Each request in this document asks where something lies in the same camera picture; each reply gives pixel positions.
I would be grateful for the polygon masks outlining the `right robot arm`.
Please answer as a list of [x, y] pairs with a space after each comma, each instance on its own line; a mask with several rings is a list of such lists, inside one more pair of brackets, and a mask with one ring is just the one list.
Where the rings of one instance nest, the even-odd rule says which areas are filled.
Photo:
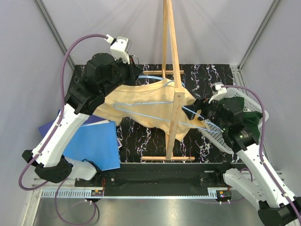
[[224, 152], [236, 154], [255, 177], [256, 184], [230, 164], [215, 171], [214, 182], [237, 190], [257, 210], [266, 226], [286, 226], [301, 219], [301, 199], [280, 179], [261, 150], [264, 121], [262, 111], [246, 97], [220, 100], [197, 99], [186, 107], [190, 120], [206, 121], [210, 130], [205, 136]]

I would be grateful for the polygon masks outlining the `green and white t shirt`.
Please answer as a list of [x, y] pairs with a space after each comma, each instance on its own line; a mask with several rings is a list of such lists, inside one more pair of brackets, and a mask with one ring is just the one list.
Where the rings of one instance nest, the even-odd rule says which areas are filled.
[[224, 140], [230, 147], [234, 145], [250, 146], [259, 143], [258, 124], [262, 113], [245, 107], [243, 97], [224, 98], [220, 101], [221, 116], [226, 122], [223, 126]]

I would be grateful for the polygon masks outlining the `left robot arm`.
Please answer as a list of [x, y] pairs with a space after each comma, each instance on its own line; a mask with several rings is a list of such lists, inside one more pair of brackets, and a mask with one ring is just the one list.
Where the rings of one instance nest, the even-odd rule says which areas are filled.
[[80, 126], [104, 104], [105, 98], [120, 85], [135, 85], [142, 72], [132, 56], [126, 62], [108, 53], [98, 53], [87, 61], [80, 80], [69, 87], [63, 109], [47, 135], [36, 148], [22, 154], [35, 167], [39, 178], [52, 183], [78, 178], [91, 186], [100, 184], [100, 169], [92, 161], [73, 160], [63, 152]]

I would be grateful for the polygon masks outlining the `light blue plastic hanger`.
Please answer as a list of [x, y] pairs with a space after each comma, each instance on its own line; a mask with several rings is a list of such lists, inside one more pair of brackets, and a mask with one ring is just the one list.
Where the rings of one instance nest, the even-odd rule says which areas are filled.
[[138, 77], [138, 79], [151, 79], [151, 80], [157, 80], [157, 81], [161, 81], [164, 78], [162, 77], [158, 77], [158, 76], [153, 76], [153, 75], [140, 75]]

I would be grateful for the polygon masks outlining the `cream yellow t shirt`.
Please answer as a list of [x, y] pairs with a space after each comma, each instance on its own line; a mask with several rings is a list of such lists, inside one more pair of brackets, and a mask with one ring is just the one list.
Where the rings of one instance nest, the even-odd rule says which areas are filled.
[[93, 115], [119, 125], [129, 117], [147, 128], [169, 133], [174, 83], [163, 79], [143, 86], [121, 85], [111, 92]]

